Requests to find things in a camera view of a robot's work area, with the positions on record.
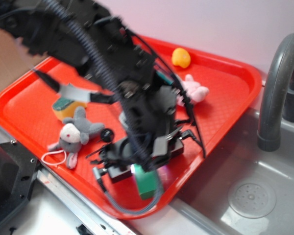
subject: toy kitchen sink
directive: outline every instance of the toy kitchen sink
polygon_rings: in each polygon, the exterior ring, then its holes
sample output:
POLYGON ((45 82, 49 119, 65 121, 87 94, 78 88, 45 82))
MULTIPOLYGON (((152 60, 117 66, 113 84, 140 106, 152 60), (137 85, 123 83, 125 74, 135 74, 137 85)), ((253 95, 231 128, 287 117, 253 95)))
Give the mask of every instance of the toy kitchen sink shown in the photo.
POLYGON ((294 124, 282 121, 280 148, 265 152, 258 116, 249 109, 177 195, 212 234, 294 234, 294 124))

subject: cardboard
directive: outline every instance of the cardboard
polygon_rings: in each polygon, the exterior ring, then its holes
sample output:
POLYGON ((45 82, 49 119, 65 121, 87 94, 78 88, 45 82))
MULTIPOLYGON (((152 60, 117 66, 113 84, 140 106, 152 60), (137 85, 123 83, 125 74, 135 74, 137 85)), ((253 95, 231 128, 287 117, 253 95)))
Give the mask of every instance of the cardboard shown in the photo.
POLYGON ((0 91, 41 62, 45 56, 27 55, 19 40, 0 29, 0 91))

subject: faucet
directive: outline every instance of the faucet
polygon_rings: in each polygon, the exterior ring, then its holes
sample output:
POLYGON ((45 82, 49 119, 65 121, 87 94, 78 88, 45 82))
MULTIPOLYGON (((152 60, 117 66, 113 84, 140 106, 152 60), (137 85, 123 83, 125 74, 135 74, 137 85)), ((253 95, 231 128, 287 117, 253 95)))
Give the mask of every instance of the faucet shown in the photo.
POLYGON ((294 122, 294 33, 278 47, 268 72, 258 123, 258 147, 280 147, 281 120, 294 122))

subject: drain strainer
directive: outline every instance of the drain strainer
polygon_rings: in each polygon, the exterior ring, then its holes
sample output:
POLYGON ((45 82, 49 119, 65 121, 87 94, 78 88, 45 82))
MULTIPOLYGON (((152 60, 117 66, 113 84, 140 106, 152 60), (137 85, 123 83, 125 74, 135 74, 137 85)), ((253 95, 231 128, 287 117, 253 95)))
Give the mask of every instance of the drain strainer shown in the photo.
POLYGON ((236 182, 229 190, 231 208, 246 218, 261 218, 269 214, 276 202, 273 188, 258 178, 236 182))

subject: plastic tray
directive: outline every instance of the plastic tray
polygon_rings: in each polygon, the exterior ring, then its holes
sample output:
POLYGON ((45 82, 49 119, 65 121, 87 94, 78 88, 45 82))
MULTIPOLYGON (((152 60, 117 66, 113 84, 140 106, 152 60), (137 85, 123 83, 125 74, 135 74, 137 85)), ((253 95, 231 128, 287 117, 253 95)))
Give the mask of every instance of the plastic tray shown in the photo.
MULTIPOLYGON (((145 38, 150 45, 171 64, 171 55, 178 45, 145 38)), ((195 80, 210 89, 206 99, 196 105, 195 114, 209 154, 227 131, 243 114, 261 88, 258 71, 244 63, 211 55, 198 50, 185 48, 191 55, 192 63, 187 69, 174 67, 180 77, 188 73, 195 80)), ((61 83, 91 90, 100 87, 79 77, 76 71, 54 58, 48 58, 38 66, 61 83)), ((47 145, 57 142, 63 124, 52 112, 52 104, 59 95, 46 86, 35 74, 28 72, 0 93, 0 125, 18 141, 24 144, 38 158, 46 151, 47 145)), ((125 136, 118 121, 121 111, 119 104, 88 104, 87 118, 92 122, 103 122, 115 131, 115 140, 125 136)), ((177 109, 177 118, 186 118, 184 108, 177 109)), ((93 140, 79 152, 77 167, 69 170, 60 165, 50 168, 65 181, 75 187, 99 208, 119 219, 134 219, 150 215, 168 204, 191 174, 202 163, 201 149, 192 140, 185 140, 185 152, 158 169, 165 192, 158 204, 142 215, 124 214, 116 210, 98 186, 90 159, 85 156, 103 144, 93 140)), ((46 160, 58 162, 63 155, 48 156, 46 160)), ((104 183, 117 202, 128 209, 140 209, 150 199, 141 200, 136 189, 134 177, 112 184, 108 175, 104 183)))

